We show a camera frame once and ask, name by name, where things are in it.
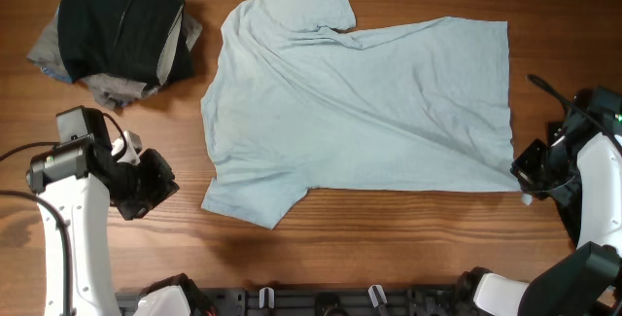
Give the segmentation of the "light blue t-shirt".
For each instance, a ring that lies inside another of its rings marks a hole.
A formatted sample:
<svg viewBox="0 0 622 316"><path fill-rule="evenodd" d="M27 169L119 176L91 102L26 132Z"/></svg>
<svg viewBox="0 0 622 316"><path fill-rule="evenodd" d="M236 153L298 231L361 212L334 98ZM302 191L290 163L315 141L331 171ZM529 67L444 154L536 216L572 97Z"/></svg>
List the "light blue t-shirt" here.
<svg viewBox="0 0 622 316"><path fill-rule="evenodd" d="M206 211L275 228L316 188L518 190L505 22L359 30L349 0L245 0L221 33Z"/></svg>

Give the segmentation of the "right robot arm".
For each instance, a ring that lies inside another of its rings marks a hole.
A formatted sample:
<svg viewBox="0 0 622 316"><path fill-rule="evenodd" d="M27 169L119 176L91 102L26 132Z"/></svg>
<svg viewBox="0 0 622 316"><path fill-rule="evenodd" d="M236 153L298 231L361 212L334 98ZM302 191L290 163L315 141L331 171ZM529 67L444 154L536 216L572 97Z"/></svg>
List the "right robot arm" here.
<svg viewBox="0 0 622 316"><path fill-rule="evenodd" d="M454 289L462 315L621 312L621 96L598 87L561 97L566 117L511 165L524 193L554 200L573 252L531 282L476 267Z"/></svg>

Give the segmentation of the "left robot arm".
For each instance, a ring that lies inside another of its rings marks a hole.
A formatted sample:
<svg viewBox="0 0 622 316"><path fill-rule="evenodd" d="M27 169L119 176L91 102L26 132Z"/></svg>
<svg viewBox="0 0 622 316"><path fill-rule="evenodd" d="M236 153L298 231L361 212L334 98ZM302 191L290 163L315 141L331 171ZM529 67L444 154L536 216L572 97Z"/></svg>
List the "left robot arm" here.
<svg viewBox="0 0 622 316"><path fill-rule="evenodd" d="M108 211L141 219L178 189L172 168L111 116L78 106L56 116L59 143L34 157L27 182L45 233L47 315L119 315L107 237Z"/></svg>

